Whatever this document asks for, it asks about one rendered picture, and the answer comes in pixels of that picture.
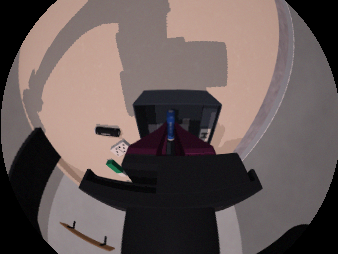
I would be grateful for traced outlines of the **blue battery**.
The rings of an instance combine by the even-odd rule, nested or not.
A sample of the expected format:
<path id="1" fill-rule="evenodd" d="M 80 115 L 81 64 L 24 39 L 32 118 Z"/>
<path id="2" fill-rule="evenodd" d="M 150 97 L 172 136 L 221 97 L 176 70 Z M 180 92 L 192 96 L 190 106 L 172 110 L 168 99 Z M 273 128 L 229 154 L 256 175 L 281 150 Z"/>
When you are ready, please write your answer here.
<path id="1" fill-rule="evenodd" d="M 167 137 L 169 141 L 174 140 L 174 123 L 175 123 L 175 111 L 167 110 Z"/>

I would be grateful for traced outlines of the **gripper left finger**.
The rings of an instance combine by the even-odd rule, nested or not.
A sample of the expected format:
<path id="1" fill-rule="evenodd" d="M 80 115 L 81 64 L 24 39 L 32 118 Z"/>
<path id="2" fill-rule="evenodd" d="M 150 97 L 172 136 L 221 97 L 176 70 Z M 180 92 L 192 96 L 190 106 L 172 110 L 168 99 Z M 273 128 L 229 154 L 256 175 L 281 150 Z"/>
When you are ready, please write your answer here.
<path id="1" fill-rule="evenodd" d="M 128 146 L 126 154 L 147 154 L 166 156 L 167 151 L 167 122 L 157 130 Z M 164 141 L 165 140 L 165 141 Z M 164 144 L 163 144 L 164 143 Z M 162 153 L 162 154 L 161 154 Z"/>

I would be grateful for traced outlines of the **black rack of bins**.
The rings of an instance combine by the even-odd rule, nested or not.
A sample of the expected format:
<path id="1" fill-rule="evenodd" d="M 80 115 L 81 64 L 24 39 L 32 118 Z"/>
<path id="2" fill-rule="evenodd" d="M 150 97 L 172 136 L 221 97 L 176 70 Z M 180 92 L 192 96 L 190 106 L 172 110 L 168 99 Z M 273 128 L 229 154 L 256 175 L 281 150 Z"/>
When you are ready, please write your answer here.
<path id="1" fill-rule="evenodd" d="M 174 110 L 175 122 L 208 144 L 213 138 L 221 108 L 217 99 L 202 90 L 144 90 L 133 103 L 140 139 L 167 122 L 166 111 Z"/>

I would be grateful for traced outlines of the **green and white eraser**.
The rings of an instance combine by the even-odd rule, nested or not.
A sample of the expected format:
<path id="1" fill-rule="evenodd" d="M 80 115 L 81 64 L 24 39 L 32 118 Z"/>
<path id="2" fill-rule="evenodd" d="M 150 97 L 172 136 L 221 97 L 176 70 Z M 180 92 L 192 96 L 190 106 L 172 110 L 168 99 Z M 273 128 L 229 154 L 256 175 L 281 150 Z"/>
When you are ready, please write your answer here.
<path id="1" fill-rule="evenodd" d="M 111 168 L 114 172 L 116 172 L 121 177 L 127 176 L 127 174 L 124 172 L 123 168 L 114 160 L 108 160 L 106 165 Z"/>

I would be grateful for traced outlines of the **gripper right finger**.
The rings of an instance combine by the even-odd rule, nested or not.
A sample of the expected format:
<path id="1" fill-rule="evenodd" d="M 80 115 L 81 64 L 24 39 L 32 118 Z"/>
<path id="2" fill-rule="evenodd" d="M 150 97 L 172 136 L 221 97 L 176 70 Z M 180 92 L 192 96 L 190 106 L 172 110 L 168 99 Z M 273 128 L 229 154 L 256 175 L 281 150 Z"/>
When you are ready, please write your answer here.
<path id="1" fill-rule="evenodd" d="M 215 155 L 214 147 L 174 123 L 175 156 Z"/>

